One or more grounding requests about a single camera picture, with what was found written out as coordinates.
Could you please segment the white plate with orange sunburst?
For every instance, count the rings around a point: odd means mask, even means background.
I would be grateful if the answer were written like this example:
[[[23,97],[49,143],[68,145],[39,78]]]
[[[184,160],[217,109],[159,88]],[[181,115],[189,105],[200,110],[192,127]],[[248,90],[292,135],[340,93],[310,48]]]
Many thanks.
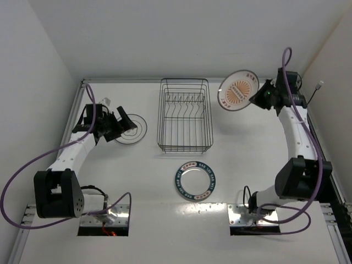
[[[217,91],[219,105],[226,111],[239,111],[250,104],[250,97],[260,87],[257,75],[250,70],[238,70],[226,77]]]

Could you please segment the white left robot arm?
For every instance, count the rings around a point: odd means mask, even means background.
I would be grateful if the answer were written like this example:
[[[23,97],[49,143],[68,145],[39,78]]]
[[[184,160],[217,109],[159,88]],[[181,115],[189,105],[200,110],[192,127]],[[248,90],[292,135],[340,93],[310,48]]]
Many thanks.
[[[103,102],[87,104],[62,153],[34,176],[38,216],[78,218],[85,213],[104,214],[107,210],[103,201],[85,198],[78,181],[79,170],[101,138],[110,142],[136,127],[121,106],[114,112]]]

